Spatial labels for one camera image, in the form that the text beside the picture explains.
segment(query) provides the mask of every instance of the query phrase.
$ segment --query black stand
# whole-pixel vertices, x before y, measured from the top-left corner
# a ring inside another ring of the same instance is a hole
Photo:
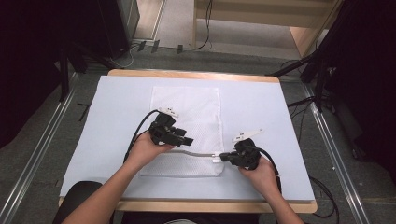
[[[315,74],[318,74],[317,86],[315,87],[315,104],[319,112],[321,112],[321,95],[324,83],[329,75],[328,68],[331,64],[332,57],[338,50],[340,42],[343,40],[342,33],[355,2],[355,0],[344,2],[337,19],[329,30],[329,33],[326,34],[322,43],[312,54],[302,58],[296,63],[292,63],[289,66],[280,69],[277,72],[274,72],[273,74],[267,75],[271,77],[281,77],[307,63],[305,70],[300,75],[300,79],[303,83],[309,83],[315,77]]]
[[[116,68],[112,63],[96,55],[95,53],[91,52],[89,49],[84,48],[80,44],[63,41],[60,47],[61,87],[62,87],[61,98],[59,100],[60,102],[62,102],[66,97],[67,93],[69,93],[69,72],[67,67],[67,59],[73,65],[76,72],[85,73],[87,71],[88,66],[85,63],[82,54],[88,55],[89,57],[101,63],[103,66],[105,66],[108,69]]]

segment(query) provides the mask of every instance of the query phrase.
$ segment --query floor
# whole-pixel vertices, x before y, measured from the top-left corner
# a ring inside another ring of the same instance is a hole
[[[161,40],[160,46],[173,48],[178,44],[185,46],[191,44],[190,36],[187,35],[191,34],[189,24],[183,20],[172,19],[177,11],[175,5],[183,7],[187,4],[190,4],[189,1],[166,1],[162,20],[155,35],[155,39]],[[131,55],[125,54],[117,62],[127,64],[133,56],[133,63],[127,69],[169,69],[257,75],[275,72],[288,60],[299,59],[291,35],[288,34],[288,29],[285,27],[268,26],[262,28],[266,29],[266,32],[257,34],[254,32],[259,32],[257,30],[260,29],[251,26],[250,29],[253,30],[253,33],[242,35],[249,32],[248,26],[243,27],[239,23],[216,23],[215,21],[211,24],[213,25],[210,33],[211,49],[209,45],[206,46],[207,49],[201,51],[186,51],[177,54],[175,49],[158,49],[156,53],[151,53],[151,48],[146,47],[139,52],[137,49],[133,49]],[[176,27],[176,30],[172,32],[169,27]],[[202,42],[205,39],[205,32],[200,32],[198,37],[198,40]],[[107,73],[102,65],[89,59],[87,62],[89,70],[86,74],[78,75],[74,95],[59,122],[56,133],[49,141],[31,184],[22,193],[24,197],[18,204],[15,216],[9,223],[51,223],[57,211],[59,190],[64,172],[76,148],[86,118],[82,118],[85,106],[78,104],[92,102],[100,76]],[[306,91],[298,76],[299,73],[295,70],[281,78],[281,86],[287,103],[296,102],[306,97]],[[18,181],[31,154],[34,153],[52,114],[59,106],[59,96],[60,90],[57,89],[33,114],[16,139],[0,149],[0,204],[6,204],[9,193]],[[332,192],[340,210],[340,223],[396,223],[396,216],[394,216],[396,188],[391,183],[387,171],[375,162],[356,161],[336,114],[325,109],[323,116],[351,182],[359,193],[364,214],[367,215],[369,222],[357,220],[350,208],[346,190],[343,189],[340,176],[335,169],[336,165],[323,141],[315,113],[312,110],[307,110],[304,118],[303,114],[300,114],[292,121],[296,136],[301,133],[300,148],[307,171],[322,181]],[[313,185],[313,189],[318,201],[318,213],[325,215],[331,212],[332,205],[323,191],[315,185]],[[335,215],[325,219],[309,214],[301,215],[301,217],[309,223],[335,223],[336,221]],[[272,215],[262,216],[262,222],[274,223],[273,221]]]

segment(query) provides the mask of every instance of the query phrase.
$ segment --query gray floor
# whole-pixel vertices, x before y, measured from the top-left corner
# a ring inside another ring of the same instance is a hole
[[[150,49],[147,48],[140,52],[134,51],[133,55],[134,64],[130,69],[215,71],[251,75],[268,74],[277,70],[285,62],[281,59],[214,52],[191,51],[176,54],[176,51],[172,49],[159,49],[157,53],[151,54]],[[80,75],[72,102],[12,223],[51,223],[57,211],[58,196],[65,170],[84,125],[84,120],[78,121],[84,106],[79,106],[78,103],[91,103],[97,81],[106,73],[107,70],[103,66],[90,63],[87,74]],[[290,76],[281,79],[282,90],[288,103],[305,98],[302,84],[298,81],[291,81],[297,76],[298,73],[294,71]],[[59,90],[51,94],[26,123],[18,137],[0,150],[0,174],[2,176],[0,204],[5,204],[8,194],[58,104],[59,95]],[[396,217],[393,214],[396,208],[396,202],[394,202],[396,189],[390,182],[387,172],[375,163],[355,161],[337,117],[326,110],[324,113],[372,223],[396,223]],[[301,116],[293,120],[296,134],[299,134],[300,122]],[[310,111],[307,111],[303,125],[301,150],[308,173],[321,180],[331,190],[340,209],[340,223],[354,223],[345,193],[333,170],[332,162],[318,131],[318,125]],[[330,212],[332,209],[330,201],[316,186],[314,186],[314,192],[318,199],[318,213],[324,215]],[[335,216],[319,219],[312,215],[302,215],[302,218],[310,223],[335,223]],[[262,219],[265,223],[273,223],[272,215],[263,215]]]

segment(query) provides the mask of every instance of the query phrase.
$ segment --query metal frame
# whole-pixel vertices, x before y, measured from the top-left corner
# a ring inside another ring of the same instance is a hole
[[[14,218],[15,213],[17,212],[25,193],[28,190],[30,183],[35,176],[35,172],[37,171],[40,163],[42,162],[46,154],[52,137],[55,135],[58,126],[61,123],[62,118],[64,117],[64,113],[67,110],[67,107],[69,107],[69,104],[76,90],[75,87],[78,83],[78,79],[78,74],[74,73],[70,80],[70,92],[67,94],[65,100],[63,102],[60,102],[56,107],[55,112],[53,113],[52,118],[49,121],[49,124],[47,125],[45,131],[41,135],[40,140],[35,146],[35,150],[33,151],[32,156],[26,163],[26,166],[23,169],[20,178],[18,179],[17,183],[9,194],[6,204],[4,205],[0,213],[0,223],[11,223],[12,218]]]
[[[315,95],[309,84],[304,84],[304,92],[307,97]],[[327,126],[325,118],[318,111],[315,104],[311,104],[310,107],[356,222],[361,224],[369,224],[370,220],[364,210],[361,197],[356,191],[352,179],[347,172],[347,168],[345,167],[337,145],[332,138],[332,134],[329,130],[329,127]]]

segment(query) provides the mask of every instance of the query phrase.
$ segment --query white cloth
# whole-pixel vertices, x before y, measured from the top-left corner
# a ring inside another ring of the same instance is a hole
[[[175,127],[187,131],[192,138],[191,146],[175,147],[173,150],[186,150],[198,154],[223,152],[220,121],[220,100],[217,88],[193,87],[153,87],[151,110],[172,108],[179,114]],[[211,157],[196,157],[181,153],[163,153],[146,165],[141,175],[199,177],[217,176],[224,164],[213,163]]]

